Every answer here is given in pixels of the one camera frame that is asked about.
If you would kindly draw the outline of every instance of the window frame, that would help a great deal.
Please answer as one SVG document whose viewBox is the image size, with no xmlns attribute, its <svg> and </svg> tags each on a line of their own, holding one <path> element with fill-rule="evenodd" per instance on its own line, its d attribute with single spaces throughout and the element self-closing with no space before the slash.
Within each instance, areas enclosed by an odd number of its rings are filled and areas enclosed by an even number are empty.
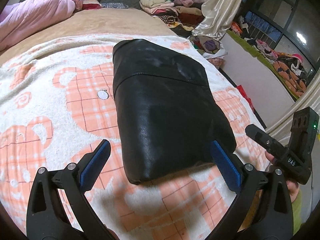
<svg viewBox="0 0 320 240">
<path fill-rule="evenodd" d="M 268 16 L 262 14 L 261 12 L 258 11 L 257 8 L 259 8 L 259 5 L 262 3 L 263 0 L 260 0 L 260 3 L 257 2 L 257 0 L 246 0 L 246 2 L 242 2 L 242 10 L 241 10 L 241 15 L 246 15 L 248 11 L 253 12 L 254 14 L 256 14 L 257 16 L 259 16 L 260 18 L 262 18 L 263 20 L 265 20 L 266 22 L 268 22 L 269 24 L 271 24 L 273 27 L 275 27 L 276 29 L 278 29 L 281 32 L 281 35 L 279 37 L 279 39 L 276 42 L 276 46 L 278 45 L 279 41 L 281 40 L 281 38 L 283 36 L 285 36 L 289 41 L 291 41 L 296 47 L 297 49 L 301 52 L 301 54 L 303 54 L 305 56 L 305 58 L 309 61 L 309 63 L 311 64 L 312 68 L 313 68 L 313 73 L 310 76 L 310 80 L 313 79 L 313 77 L 316 75 L 316 72 L 319 70 L 320 68 L 320 55 L 319 55 L 319 59 L 316 62 L 313 57 L 311 56 L 311 54 L 308 52 L 308 50 L 306 50 L 301 43 L 299 42 L 299 40 L 294 37 L 294 35 L 292 35 L 291 33 L 289 33 L 287 31 L 293 16 L 297 10 L 298 7 L 298 3 L 299 0 L 296 0 L 293 7 L 292 7 L 292 11 L 291 14 L 286 22 L 286 25 L 284 26 L 284 28 L 282 28 L 281 26 L 279 26 L 277 23 L 275 23 L 272 19 L 270 19 Z"/>
</svg>

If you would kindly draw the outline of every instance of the blue gripper pad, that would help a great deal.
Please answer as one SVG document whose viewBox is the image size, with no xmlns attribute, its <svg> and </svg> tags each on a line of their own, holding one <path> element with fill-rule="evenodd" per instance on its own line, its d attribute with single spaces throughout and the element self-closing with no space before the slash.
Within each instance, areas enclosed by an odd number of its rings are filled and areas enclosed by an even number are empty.
<svg viewBox="0 0 320 240">
<path fill-rule="evenodd" d="M 80 192 L 84 193 L 92 189 L 102 168 L 110 157 L 110 153 L 111 145 L 106 140 L 82 171 L 80 175 Z"/>
<path fill-rule="evenodd" d="M 217 141 L 211 142 L 211 156 L 228 188 L 237 194 L 241 190 L 241 175 Z"/>
</svg>

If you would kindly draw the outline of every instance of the black leather bag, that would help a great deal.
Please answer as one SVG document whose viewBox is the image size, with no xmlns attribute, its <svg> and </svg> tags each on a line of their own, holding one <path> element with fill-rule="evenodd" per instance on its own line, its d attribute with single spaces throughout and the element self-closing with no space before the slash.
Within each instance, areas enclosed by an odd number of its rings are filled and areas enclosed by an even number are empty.
<svg viewBox="0 0 320 240">
<path fill-rule="evenodd" d="M 113 64 L 122 157 L 131 183 L 212 163 L 213 140 L 234 152 L 232 129 L 200 63 L 141 39 L 116 44 Z"/>
</svg>

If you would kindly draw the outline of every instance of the pink comforter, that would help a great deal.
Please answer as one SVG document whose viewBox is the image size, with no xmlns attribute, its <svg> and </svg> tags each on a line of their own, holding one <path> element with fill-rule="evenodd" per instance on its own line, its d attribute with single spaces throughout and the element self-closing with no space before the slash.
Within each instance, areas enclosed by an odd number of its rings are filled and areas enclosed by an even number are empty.
<svg viewBox="0 0 320 240">
<path fill-rule="evenodd" d="M 7 5 L 0 14 L 0 51 L 69 18 L 75 7 L 72 0 L 25 0 Z"/>
</svg>

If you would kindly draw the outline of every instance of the window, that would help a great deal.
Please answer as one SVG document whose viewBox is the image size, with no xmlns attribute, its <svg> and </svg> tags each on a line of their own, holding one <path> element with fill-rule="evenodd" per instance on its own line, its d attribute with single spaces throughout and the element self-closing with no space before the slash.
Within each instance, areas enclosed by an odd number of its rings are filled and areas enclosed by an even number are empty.
<svg viewBox="0 0 320 240">
<path fill-rule="evenodd" d="M 309 0 L 243 0 L 249 35 L 303 56 L 308 81 L 320 66 L 320 14 Z"/>
</svg>

